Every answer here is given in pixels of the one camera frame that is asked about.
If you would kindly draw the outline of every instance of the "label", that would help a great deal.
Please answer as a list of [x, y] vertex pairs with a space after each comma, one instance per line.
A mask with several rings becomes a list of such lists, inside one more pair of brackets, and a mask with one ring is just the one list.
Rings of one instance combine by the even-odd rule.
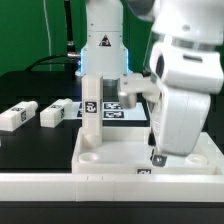
[[62, 106], [61, 105], [52, 105], [50, 108], [54, 108], [54, 109], [60, 109]]
[[139, 168], [137, 169], [137, 174], [151, 174], [152, 170], [147, 168]]
[[11, 111], [21, 111], [21, 110], [23, 110], [24, 108], [21, 108], [21, 107], [13, 107], [12, 109], [11, 109]]
[[104, 38], [100, 42], [99, 46], [101, 46], [101, 47], [111, 47], [111, 44], [110, 44], [110, 41], [109, 41], [107, 35], [104, 36]]
[[97, 113], [97, 102], [90, 102], [86, 101], [85, 102], [85, 112], [86, 113], [91, 113], [91, 114], [96, 114]]
[[65, 116], [65, 109], [62, 108], [62, 109], [61, 109], [61, 119], [62, 119], [64, 116]]
[[24, 122], [26, 120], [26, 111], [21, 113], [21, 121]]

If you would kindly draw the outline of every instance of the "white rectangular block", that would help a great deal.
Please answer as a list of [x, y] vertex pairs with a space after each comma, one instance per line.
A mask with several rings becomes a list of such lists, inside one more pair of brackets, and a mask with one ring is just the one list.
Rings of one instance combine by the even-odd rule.
[[85, 75], [82, 79], [83, 143], [94, 148], [102, 143], [103, 77]]
[[72, 113], [72, 100], [57, 100], [40, 113], [41, 127], [54, 128], [65, 116]]
[[38, 105], [35, 101], [20, 102], [0, 114], [0, 130], [14, 131], [35, 116]]

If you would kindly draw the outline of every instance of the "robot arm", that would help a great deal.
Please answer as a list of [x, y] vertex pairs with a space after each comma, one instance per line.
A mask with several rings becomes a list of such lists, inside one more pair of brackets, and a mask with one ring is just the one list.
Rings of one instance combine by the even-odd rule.
[[[136, 2], [127, 0], [138, 17], [155, 18], [152, 32], [160, 36], [152, 50], [148, 49], [151, 57], [145, 60], [151, 77], [138, 77], [142, 83], [148, 82], [148, 89], [142, 92], [152, 105], [149, 112], [156, 148], [160, 153], [186, 156], [194, 149], [206, 120], [209, 94], [218, 93], [223, 85], [220, 55], [213, 50], [223, 43], [224, 2], [142, 0], [139, 9]], [[139, 92], [136, 87], [127, 91], [132, 79], [120, 79], [120, 83], [128, 83], [119, 86], [120, 98], [129, 93], [121, 100], [124, 106], [133, 105], [125, 105], [125, 99], [133, 100], [133, 94]], [[157, 97], [152, 101], [149, 96]]]

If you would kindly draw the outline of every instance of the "green backdrop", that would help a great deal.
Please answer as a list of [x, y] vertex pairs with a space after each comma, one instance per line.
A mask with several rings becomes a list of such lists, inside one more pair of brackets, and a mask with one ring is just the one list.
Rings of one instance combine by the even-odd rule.
[[[130, 69], [141, 71], [151, 24], [138, 20], [124, 0], [124, 44], [129, 49]], [[46, 0], [53, 54], [66, 52], [64, 0]], [[86, 42], [84, 0], [71, 0], [74, 40], [80, 50]], [[48, 38], [43, 0], [0, 1], [0, 75], [23, 70], [48, 56]], [[53, 67], [63, 70], [62, 66]], [[38, 67], [36, 70], [49, 70]]]

